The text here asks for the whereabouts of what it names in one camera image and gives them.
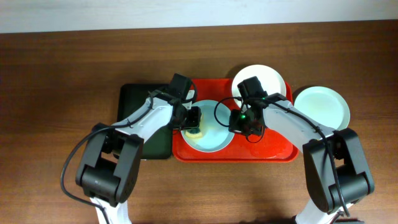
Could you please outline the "green yellow sponge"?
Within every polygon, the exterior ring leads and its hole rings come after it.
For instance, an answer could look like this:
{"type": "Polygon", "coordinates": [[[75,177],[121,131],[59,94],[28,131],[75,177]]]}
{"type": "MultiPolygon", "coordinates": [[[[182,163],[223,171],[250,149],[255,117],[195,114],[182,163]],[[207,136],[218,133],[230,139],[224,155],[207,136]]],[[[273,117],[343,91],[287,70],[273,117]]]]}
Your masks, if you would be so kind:
{"type": "Polygon", "coordinates": [[[186,137],[188,137],[190,139],[199,139],[199,138],[203,137],[203,135],[204,135],[203,117],[204,117],[204,115],[202,114],[200,116],[200,122],[199,122],[198,127],[184,131],[184,134],[186,135],[186,137]]]}

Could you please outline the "light blue plate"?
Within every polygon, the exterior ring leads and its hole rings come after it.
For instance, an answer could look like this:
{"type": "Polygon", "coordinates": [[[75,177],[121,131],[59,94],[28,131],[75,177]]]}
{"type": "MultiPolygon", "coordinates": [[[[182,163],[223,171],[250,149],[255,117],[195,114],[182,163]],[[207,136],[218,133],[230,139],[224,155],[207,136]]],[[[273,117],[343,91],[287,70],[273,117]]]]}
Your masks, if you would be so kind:
{"type": "Polygon", "coordinates": [[[215,119],[214,110],[218,104],[215,100],[201,100],[193,104],[201,109],[203,117],[204,135],[199,139],[186,137],[184,131],[182,137],[184,141],[196,151],[213,153],[224,149],[234,138],[234,133],[228,127],[220,125],[215,119]]]}

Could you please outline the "light green plate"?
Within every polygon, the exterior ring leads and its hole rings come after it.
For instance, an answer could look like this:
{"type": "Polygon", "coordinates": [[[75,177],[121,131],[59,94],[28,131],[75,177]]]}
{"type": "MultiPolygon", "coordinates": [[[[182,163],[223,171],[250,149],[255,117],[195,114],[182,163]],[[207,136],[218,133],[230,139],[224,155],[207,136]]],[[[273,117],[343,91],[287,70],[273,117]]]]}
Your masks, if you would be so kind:
{"type": "Polygon", "coordinates": [[[304,89],[294,100],[294,106],[316,122],[336,130],[347,128],[351,118],[345,99],[324,86],[304,89]]]}

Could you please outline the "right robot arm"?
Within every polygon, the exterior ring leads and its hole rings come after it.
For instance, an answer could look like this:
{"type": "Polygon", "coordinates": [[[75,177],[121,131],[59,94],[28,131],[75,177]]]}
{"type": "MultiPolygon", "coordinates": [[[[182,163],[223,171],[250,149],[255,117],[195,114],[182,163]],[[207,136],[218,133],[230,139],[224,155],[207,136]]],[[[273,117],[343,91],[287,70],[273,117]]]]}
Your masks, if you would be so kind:
{"type": "Polygon", "coordinates": [[[335,130],[305,116],[281,94],[244,96],[248,110],[232,110],[229,131],[262,136],[267,129],[303,154],[310,196],[294,223],[335,223],[350,206],[374,192],[374,180],[355,131],[335,130]]]}

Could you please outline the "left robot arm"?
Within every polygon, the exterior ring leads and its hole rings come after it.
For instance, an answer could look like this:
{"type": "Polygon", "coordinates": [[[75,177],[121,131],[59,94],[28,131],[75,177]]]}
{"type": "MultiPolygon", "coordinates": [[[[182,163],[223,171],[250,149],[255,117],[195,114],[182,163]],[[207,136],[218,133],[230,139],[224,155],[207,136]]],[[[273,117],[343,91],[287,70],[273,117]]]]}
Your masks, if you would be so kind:
{"type": "Polygon", "coordinates": [[[193,106],[197,91],[149,93],[144,104],[111,126],[97,124],[79,143],[85,146],[76,184],[95,207],[100,223],[130,223],[127,200],[137,181],[143,146],[159,129],[192,129],[200,109],[193,106]]]}

